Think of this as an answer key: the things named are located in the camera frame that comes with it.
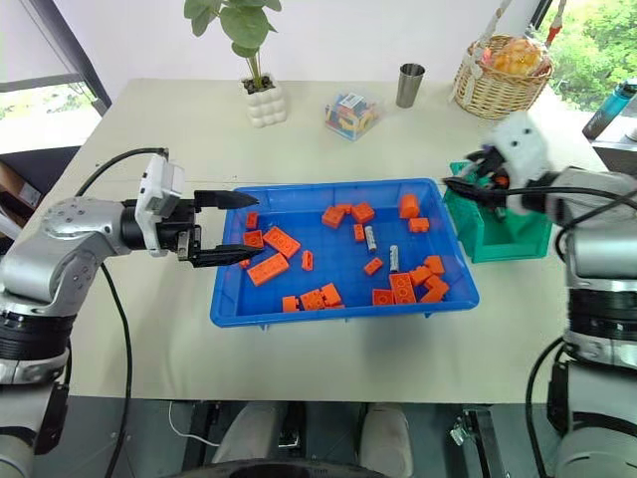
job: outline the orange lego brick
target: orange lego brick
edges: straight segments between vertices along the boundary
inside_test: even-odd
[[[299,249],[301,249],[301,244],[299,241],[296,241],[288,234],[283,232],[277,226],[274,226],[268,232],[263,235],[263,240],[266,244],[271,245],[275,249],[277,249],[280,253],[290,259],[294,256]]]
[[[283,298],[283,312],[298,312],[299,299],[295,296],[286,296]]]
[[[389,284],[391,284],[391,292],[394,293],[396,304],[416,303],[416,296],[414,295],[413,287],[411,287],[409,274],[389,274]]]
[[[304,271],[311,271],[315,267],[315,255],[310,251],[303,251],[301,268]]]
[[[371,261],[367,263],[365,267],[363,267],[363,270],[365,271],[365,274],[367,274],[368,276],[372,276],[381,267],[382,267],[382,261],[378,259],[377,257],[374,257]]]
[[[325,308],[325,303],[319,289],[301,294],[301,303],[306,311],[318,311]]]
[[[409,219],[409,232],[427,232],[429,219],[426,217],[412,217]]]
[[[327,307],[338,306],[342,302],[340,295],[336,290],[336,286],[332,282],[321,287],[320,292],[322,293],[322,299]]]
[[[409,279],[414,286],[419,286],[431,276],[431,271],[425,266],[418,266],[415,270],[409,271]]]
[[[246,229],[256,229],[259,222],[258,212],[249,212],[246,218]]]
[[[261,230],[258,229],[256,231],[244,232],[243,243],[246,246],[258,247],[260,249],[263,249],[264,245]]]
[[[337,204],[336,209],[340,209],[345,214],[351,214],[351,204]]]
[[[434,274],[442,275],[445,273],[445,267],[442,265],[440,256],[429,256],[425,259],[425,266]]]
[[[441,294],[440,291],[438,291],[437,289],[432,289],[423,296],[420,302],[423,304],[434,304],[436,302],[442,302],[443,295],[444,294]]]
[[[372,289],[371,303],[374,306],[391,306],[394,303],[394,293],[389,289]]]
[[[351,207],[351,216],[360,224],[371,221],[376,212],[366,202]]]
[[[345,212],[342,209],[337,209],[335,207],[330,206],[327,211],[323,214],[320,222],[322,222],[325,226],[329,226],[333,229],[338,229],[342,218],[345,216]]]
[[[427,278],[425,281],[425,286],[430,291],[437,291],[441,296],[444,296],[449,292],[449,285],[440,279],[438,276],[434,276],[433,274]]]
[[[277,253],[265,261],[257,264],[255,267],[248,269],[248,275],[255,286],[261,286],[266,282],[274,279],[290,269],[290,264],[283,257],[283,254]]]
[[[400,198],[400,218],[411,219],[420,215],[420,205],[415,194],[405,194]]]
[[[365,242],[365,230],[362,224],[354,224],[354,241]]]

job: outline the wicker basket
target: wicker basket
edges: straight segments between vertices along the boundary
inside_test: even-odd
[[[511,38],[508,35],[494,35],[487,46],[491,48],[492,54],[495,54],[502,50]],[[469,56],[473,54],[475,45],[474,43],[469,47]],[[500,119],[511,112],[528,110],[553,73],[552,64],[549,64],[544,73],[536,77],[499,72],[482,63],[480,66],[483,74],[476,79],[474,91],[468,103],[463,102],[463,97],[471,78],[471,70],[465,64],[460,66],[455,80],[457,83],[455,99],[456,103],[469,113],[491,120]]]

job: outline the wall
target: wall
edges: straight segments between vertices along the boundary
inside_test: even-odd
[[[0,0],[0,83],[68,73],[20,0]]]
[[[234,80],[245,63],[218,20],[201,38],[182,0],[55,0],[115,99],[132,78]],[[283,80],[382,80],[418,62],[451,81],[468,44],[501,0],[283,0],[268,12],[279,34],[262,49],[265,71]],[[515,0],[498,31],[520,34],[537,0]]]

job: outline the person's leg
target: person's leg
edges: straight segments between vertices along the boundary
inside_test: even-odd
[[[212,463],[274,456],[288,405],[282,401],[251,401],[230,425]]]
[[[413,475],[409,425],[400,405],[369,406],[360,437],[359,462],[360,466],[390,478]]]

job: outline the water bottle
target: water bottle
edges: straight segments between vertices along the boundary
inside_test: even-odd
[[[593,118],[581,131],[584,136],[588,139],[596,139],[628,105],[635,93],[637,93],[637,78],[631,78],[617,85],[613,93],[604,101],[603,105],[595,112]]]

